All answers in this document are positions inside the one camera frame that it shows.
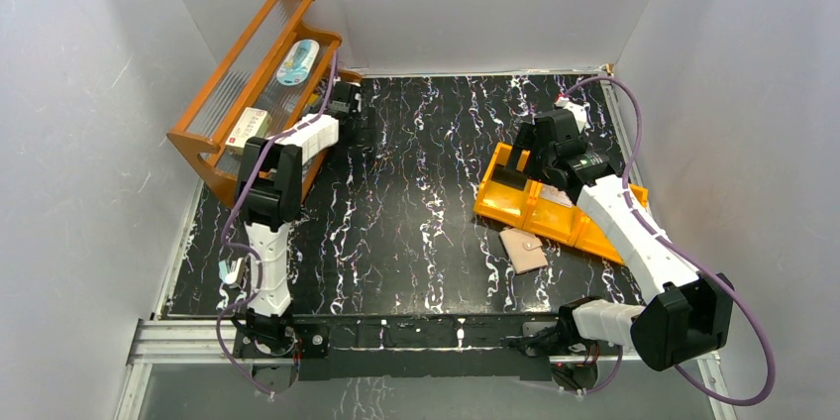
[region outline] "black marble surface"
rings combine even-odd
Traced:
[[[636,304],[626,267],[553,242],[549,266],[516,275],[501,223],[476,217],[478,183],[497,142],[551,109],[585,75],[375,78],[364,81],[381,134],[374,155],[332,148],[290,235],[296,314],[552,312],[584,295]],[[591,144],[620,160],[599,85]],[[242,296],[221,286],[233,254],[219,235],[228,210],[204,190],[165,317],[215,316]],[[237,226],[234,237],[245,240]]]

